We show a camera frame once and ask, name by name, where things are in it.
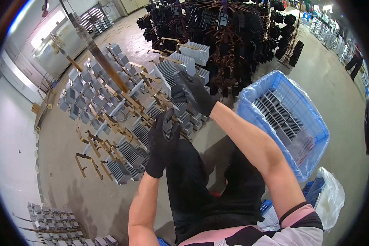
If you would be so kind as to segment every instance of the blue stool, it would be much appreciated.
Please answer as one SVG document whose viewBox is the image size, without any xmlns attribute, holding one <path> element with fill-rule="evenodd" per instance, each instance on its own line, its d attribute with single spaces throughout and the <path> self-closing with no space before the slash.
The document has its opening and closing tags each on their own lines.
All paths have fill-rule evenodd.
<svg viewBox="0 0 369 246">
<path fill-rule="evenodd" d="M 306 19 L 309 22 L 309 18 L 312 16 L 311 13 L 303 13 L 302 19 Z"/>
</svg>

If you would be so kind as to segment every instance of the blue crate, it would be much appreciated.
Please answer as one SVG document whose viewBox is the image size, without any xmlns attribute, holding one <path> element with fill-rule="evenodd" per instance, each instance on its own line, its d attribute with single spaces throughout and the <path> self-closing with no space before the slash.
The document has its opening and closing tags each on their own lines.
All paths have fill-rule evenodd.
<svg viewBox="0 0 369 246">
<path fill-rule="evenodd" d="M 314 181 L 309 181 L 306 183 L 305 187 L 302 189 L 303 196 L 306 197 L 306 195 L 309 193 L 310 188 L 312 187 L 312 184 Z"/>
<path fill-rule="evenodd" d="M 159 237 L 157 238 L 157 240 L 160 246 L 170 246 L 168 243 L 164 242 L 164 240 Z"/>
<path fill-rule="evenodd" d="M 268 210 L 271 208 L 271 206 L 272 206 L 272 201 L 271 200 L 264 200 L 262 202 L 262 205 L 260 207 L 260 211 L 261 211 L 263 216 L 264 216 L 264 214 L 266 214 L 266 212 L 268 212 Z"/>
<path fill-rule="evenodd" d="M 253 102 L 268 90 L 275 92 L 281 104 L 303 124 L 303 128 L 313 138 L 314 146 L 301 160 L 299 166 L 276 131 L 266 121 L 265 116 L 253 105 Z M 274 70 L 241 91 L 236 112 L 275 140 L 299 182 L 305 182 L 309 178 L 327 148 L 330 134 L 321 115 L 303 89 L 282 72 Z"/>
<path fill-rule="evenodd" d="M 308 203 L 310 203 L 313 207 L 318 199 L 318 195 L 323 192 L 325 187 L 325 182 L 323 177 L 315 178 L 312 184 L 309 187 L 306 187 L 302 190 L 303 195 Z"/>
</svg>

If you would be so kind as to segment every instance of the black pants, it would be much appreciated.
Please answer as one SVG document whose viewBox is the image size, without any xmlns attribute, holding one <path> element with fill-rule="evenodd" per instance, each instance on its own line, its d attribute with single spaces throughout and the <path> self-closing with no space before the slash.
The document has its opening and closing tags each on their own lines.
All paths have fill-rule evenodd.
<svg viewBox="0 0 369 246">
<path fill-rule="evenodd" d="M 166 175 L 177 243 L 202 231 L 255 225 L 263 220 L 264 180 L 238 148 L 224 173 L 228 185 L 221 197 L 207 190 L 204 164 L 189 141 L 179 140 L 176 156 L 176 163 L 166 167 Z"/>
<path fill-rule="evenodd" d="M 355 65 L 354 70 L 350 74 L 350 77 L 351 77 L 352 80 L 354 80 L 354 78 L 357 75 L 359 69 L 361 68 L 362 61 L 363 61 L 363 58 L 361 56 L 354 55 L 353 58 L 351 59 L 351 61 L 346 65 L 345 68 L 346 68 L 347 71 L 350 70 Z"/>
</svg>

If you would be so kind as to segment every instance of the person's right hand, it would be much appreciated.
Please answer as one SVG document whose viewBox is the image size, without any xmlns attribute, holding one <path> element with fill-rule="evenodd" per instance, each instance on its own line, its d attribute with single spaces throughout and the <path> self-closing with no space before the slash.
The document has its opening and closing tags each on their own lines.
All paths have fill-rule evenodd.
<svg viewBox="0 0 369 246">
<path fill-rule="evenodd" d="M 181 92 L 172 95 L 173 102 L 190 103 L 195 110 L 209 117 L 217 99 L 205 90 L 201 81 L 183 71 L 176 72 L 173 79 L 182 88 Z"/>
</svg>

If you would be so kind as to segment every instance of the black glove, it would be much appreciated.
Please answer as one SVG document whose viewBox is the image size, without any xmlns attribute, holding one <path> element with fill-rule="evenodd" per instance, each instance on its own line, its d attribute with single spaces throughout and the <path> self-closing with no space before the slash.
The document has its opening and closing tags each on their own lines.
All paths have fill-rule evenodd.
<svg viewBox="0 0 369 246">
<path fill-rule="evenodd" d="M 176 72 L 173 79 L 182 88 L 182 91 L 172 95 L 173 102 L 190 103 L 195 110 L 209 117 L 217 99 L 205 90 L 201 81 L 182 71 Z"/>
<path fill-rule="evenodd" d="M 153 121 L 148 134 L 150 158 L 145 171 L 153 178 L 161 178 L 164 168 L 171 164 L 178 148 L 180 125 L 175 122 L 172 126 L 170 139 L 163 132 L 163 124 L 171 120 L 174 110 L 159 114 Z"/>
</svg>

